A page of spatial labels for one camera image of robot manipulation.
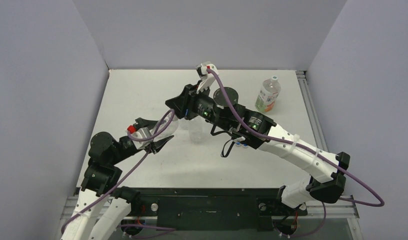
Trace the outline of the blue label bottle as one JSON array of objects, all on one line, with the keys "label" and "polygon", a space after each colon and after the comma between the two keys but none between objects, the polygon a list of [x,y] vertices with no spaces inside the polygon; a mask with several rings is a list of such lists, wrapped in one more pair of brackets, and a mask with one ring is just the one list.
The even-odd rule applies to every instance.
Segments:
[{"label": "blue label bottle", "polygon": [[186,120],[185,118],[179,119],[178,125],[180,129],[185,130],[185,131],[188,130],[189,123],[188,123],[188,120]]}]

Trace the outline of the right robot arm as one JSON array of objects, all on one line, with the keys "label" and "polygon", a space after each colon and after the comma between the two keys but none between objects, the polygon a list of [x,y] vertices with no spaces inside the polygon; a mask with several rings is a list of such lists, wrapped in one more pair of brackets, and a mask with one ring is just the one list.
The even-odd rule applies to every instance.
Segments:
[{"label": "right robot arm", "polygon": [[274,207],[279,213],[286,214],[307,201],[334,204],[340,199],[345,189],[346,177],[337,168],[348,168],[350,156],[347,153],[334,154],[319,150],[301,140],[299,135],[283,129],[273,119],[239,104],[238,93],[233,88],[225,87],[233,108],[244,123],[252,130],[273,139],[255,136],[235,118],[220,89],[209,96],[210,90],[197,93],[197,88],[197,85],[186,85],[179,96],[166,100],[165,105],[173,109],[179,119],[202,117],[233,140],[274,154],[309,174],[303,180],[279,189],[274,199]]}]

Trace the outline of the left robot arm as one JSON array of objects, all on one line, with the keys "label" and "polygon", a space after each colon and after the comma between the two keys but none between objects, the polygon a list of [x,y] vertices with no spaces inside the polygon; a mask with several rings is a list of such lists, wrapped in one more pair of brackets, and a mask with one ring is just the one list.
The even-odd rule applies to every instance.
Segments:
[{"label": "left robot arm", "polygon": [[141,210],[140,192],[122,183],[173,138],[156,140],[173,120],[168,111],[160,121],[136,119],[119,140],[105,131],[92,137],[76,205],[61,227],[62,240],[107,240],[124,217]]}]

